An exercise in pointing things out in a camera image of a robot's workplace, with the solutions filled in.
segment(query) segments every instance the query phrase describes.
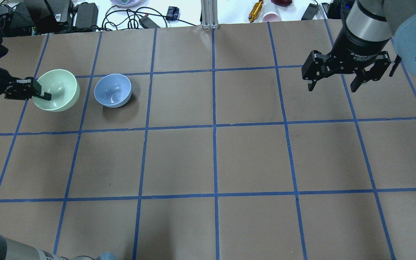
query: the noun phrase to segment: light green bowl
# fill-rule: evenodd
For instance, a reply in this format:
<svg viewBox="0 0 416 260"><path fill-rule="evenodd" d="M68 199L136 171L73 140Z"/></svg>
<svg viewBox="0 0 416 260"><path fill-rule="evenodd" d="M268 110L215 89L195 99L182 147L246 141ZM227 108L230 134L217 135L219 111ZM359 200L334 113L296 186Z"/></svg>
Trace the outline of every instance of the light green bowl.
<svg viewBox="0 0 416 260"><path fill-rule="evenodd" d="M65 69L46 72L38 79L38 83L41 85L42 93L52 95L50 101L33 97L35 105L43 110L61 112L73 107L78 100L78 82L75 76Z"/></svg>

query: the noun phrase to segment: dark red object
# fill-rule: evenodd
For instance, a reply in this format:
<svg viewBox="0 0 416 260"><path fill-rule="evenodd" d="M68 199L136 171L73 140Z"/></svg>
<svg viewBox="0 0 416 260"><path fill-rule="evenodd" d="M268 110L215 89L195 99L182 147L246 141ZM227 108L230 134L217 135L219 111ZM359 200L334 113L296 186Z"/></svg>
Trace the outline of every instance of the dark red object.
<svg viewBox="0 0 416 260"><path fill-rule="evenodd" d="M293 3L293 0L271 0L271 2L280 7L287 7Z"/></svg>

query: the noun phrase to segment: blue bowl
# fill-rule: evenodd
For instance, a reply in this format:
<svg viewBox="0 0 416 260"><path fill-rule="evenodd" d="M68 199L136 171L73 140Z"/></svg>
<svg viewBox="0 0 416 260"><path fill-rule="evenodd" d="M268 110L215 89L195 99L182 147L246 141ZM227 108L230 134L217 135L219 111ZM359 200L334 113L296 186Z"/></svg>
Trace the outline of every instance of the blue bowl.
<svg viewBox="0 0 416 260"><path fill-rule="evenodd" d="M125 75L107 75L97 82L94 97L106 107L121 107L131 98L131 81Z"/></svg>

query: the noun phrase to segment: blue grid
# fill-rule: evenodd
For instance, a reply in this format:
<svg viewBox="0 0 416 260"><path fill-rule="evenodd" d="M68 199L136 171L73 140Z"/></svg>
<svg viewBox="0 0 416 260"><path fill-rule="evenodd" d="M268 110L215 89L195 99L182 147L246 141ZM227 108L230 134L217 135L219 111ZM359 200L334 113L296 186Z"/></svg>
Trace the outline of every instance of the blue grid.
<svg viewBox="0 0 416 260"><path fill-rule="evenodd" d="M324 20L325 26L327 28L327 32L330 38L330 42L333 44L333 39L330 34L330 29L328 27L328 23L326 20ZM353 119L351 120L307 120L307 121L287 121L284 102L282 98L282 88L281 88L281 82L279 77L279 69L283 68L300 68L301 65L287 65L287 66L279 66L277 64L277 56L276 56L276 49L274 46L274 39L272 36L271 26L269 23L268 30L269 30L269 36L271 40L272 50L273 50L273 56L274 56L274 66L260 66L260 67L248 67L248 68L229 68L229 69L216 69L215 68L215 32L212 31L212 59L213 59L213 66L211 69L204 69L204 70L187 70L187 71L168 71L168 72L153 72L153 65L155 62L155 45L156 45L156 38L157 38L157 29L155 29L154 32L154 38L153 38L153 48L152 48L152 64L151 64L151 71L149 73L128 73L124 75L149 75L150 76L150 86L149 86L149 93L148 93L148 101L147 101L147 117L146 117L146 126L145 128L134 128L134 129L102 129L102 130L82 130L82 125L84 122L84 117L86 113L86 107L87 102L89 99L89 92L91 89L92 79L94 77L104 77L105 75L94 75L94 69L96 66L96 61L99 53L99 47L100 42L102 38L102 33L99 33L99 40L97 43L97 49L94 57L94 64L92 66L91 74L86 76L76 76L76 78L89 78L89 85L86 93L86 100L84 102L83 106L83 112L81 116L81 122L79 126L78 131L59 131L59 132L38 132L38 133L30 133L30 132L24 132L19 133L18 130L20 128L20 124L23 119L23 115L26 110L27 102L25 102L18 124L17 128L14 133L0 133L0 136L13 136L12 143L10 145L7 158L5 160L5 164L3 167L3 171L0 176L0 186L4 178L5 170L7 169L7 164L10 159L10 155L12 153L12 149L15 143L15 140L18 135L68 135L68 134L77 134L77 142L76 147L74 150L74 156L71 162L71 170L68 177L68 184L65 191L65 196L63 198L54 198L54 199L0 199L0 203L17 203L17 202L63 202L62 204L62 210L61 210L61 216L59 219L59 225L57 229L56 234L56 241L55 246L53 249L53 252L56 253L62 223L63 223L63 217L65 214L65 207L66 203L69 201L107 201L107 200L137 200L137 211L136 211L136 225L135 225L135 234L134 234L134 250L133 250L133 260L136 259L137 256L137 243L139 238L139 220L140 220L140 206L143 199L180 199L180 198L214 198L214 209L215 209L215 236L216 236L216 259L219 260L221 258L220 256L220 247L219 247L219 219L218 219L218 198L219 197L228 197L228 196L295 196L296 198L296 209L297 209L297 217L298 217L298 224L299 224L299 232L300 232L300 238L302 242L302 250L303 250L303 256L304 259L307 260L307 252L306 252L306 244L305 244L305 237L304 237L304 231L303 231L303 224L302 224L302 218L301 218L301 212L300 212L300 206L299 206L299 195L315 195L315 194L365 194L365 193L372 193L375 195L375 200L377 203L378 211L380 213L380 219L383 225L383 230L385 232L386 241L388 243L388 248L391 253L391 258L396 259L394 255L394 250L391 245L390 237L388 234L388 229L386 227L386 222L383 216L383 210L381 208L380 200L378 198L378 193L383 192L409 192L409 191L416 191L416 188L391 188L391 189L378 189L376 188L375 182L373 180L372 171L370 168L370 163L368 161L367 152L365 151L365 145L363 142L362 135L360 133L359 129L359 122L372 122L372 121L396 121L396 120L416 120L416 117L396 117L396 118L364 118L360 119L357 118L355 115L355 111L352 105L351 97L349 95L349 91L347 88L347 84L345 82L345 78L341 76L342 82L345 88L345 92L348 98L348 102L350 104L350 109L353 115ZM46 36L46 40L43 46L43 51L41 53L36 72L35 77L38 74L39 67L41 65L41 61L43 59L43 55L46 49L46 46L48 44L49 35ZM406 71L406 68L403 64L401 64L404 74L406 75L409 84L411 86L412 92L414 96L416 97L416 90L415 87ZM278 84L278 91L279 91L279 98L281 103L281 109L282 109L282 115L283 115L283 121L282 122L265 122L265 123L236 123L236 124L221 124L218 125L216 123L216 84L215 84L215 72L216 71L238 71L238 70L259 70L259 69L275 69L276 70L276 77L277 77L277 84ZM213 125L183 125L183 126L169 126L169 127L149 127L149 115L150 115L150 102L151 102L151 94L152 94L152 79L154 74L175 74L175 73L198 73L198 72L212 72L213 76ZM294 163L293 163L293 153L292 153L292 147L290 145L289 140L289 129L288 125L292 124L326 124L326 123L341 123L341 122L354 122L356 126L356 130L359 136L361 149L363 150L363 155L365 158L365 162L367 165L368 173L370 176L370 180L372 183L372 189L363 189L363 190L329 190L329 191L299 191L298 185L296 182L296 176L294 172ZM286 133L286 139L287 139L287 147L289 150L289 159L290 159L290 166L292 171L292 180L294 185L293 191L276 191L276 192L237 192L237 193L219 193L218 192L218 180L217 180L217 148L216 148L216 129L217 127L231 127L231 126L256 126L256 125L284 125L285 127L285 133ZM146 158L146 149L147 149L147 135L149 130L166 130L166 129L187 129L187 128L213 128L213 163L214 163L214 193L212 194L180 194L180 195L152 195L152 196L143 196L142 195L142 186L143 186L143 178L144 178L144 167L145 167L145 158ZM108 197L91 197L91 198L69 198L69 188L70 183L74 171L74 165L76 161L76 156L78 152L79 142L81 140L81 134L82 133L90 133L90 132L110 132L110 131L138 131L143 130L145 131L145 140L143 145L143 153L142 153L142 166L141 166L141 173L140 173L140 184L139 184L139 195L138 196L108 196Z"/></svg>

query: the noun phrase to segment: bowl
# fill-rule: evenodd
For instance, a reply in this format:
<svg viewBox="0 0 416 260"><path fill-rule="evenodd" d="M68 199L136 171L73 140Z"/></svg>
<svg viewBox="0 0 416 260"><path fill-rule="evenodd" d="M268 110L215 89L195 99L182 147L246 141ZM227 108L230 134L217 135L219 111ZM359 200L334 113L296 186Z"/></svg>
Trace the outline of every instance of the bowl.
<svg viewBox="0 0 416 260"><path fill-rule="evenodd" d="M94 97L106 107L121 107L131 98L131 81L125 75L107 75L97 82Z"/></svg>
<svg viewBox="0 0 416 260"><path fill-rule="evenodd" d="M48 71L38 79L41 92L51 94L51 100L47 101L33 97L35 105L43 110L61 112L73 105L79 97L79 85L75 76L65 69Z"/></svg>
<svg viewBox="0 0 416 260"><path fill-rule="evenodd" d="M119 7L132 7L133 5L137 5L141 1L142 0L131 0L126 5L123 5L123 4L120 4L120 0L110 0L110 2L112 2L112 4L117 5Z"/></svg>

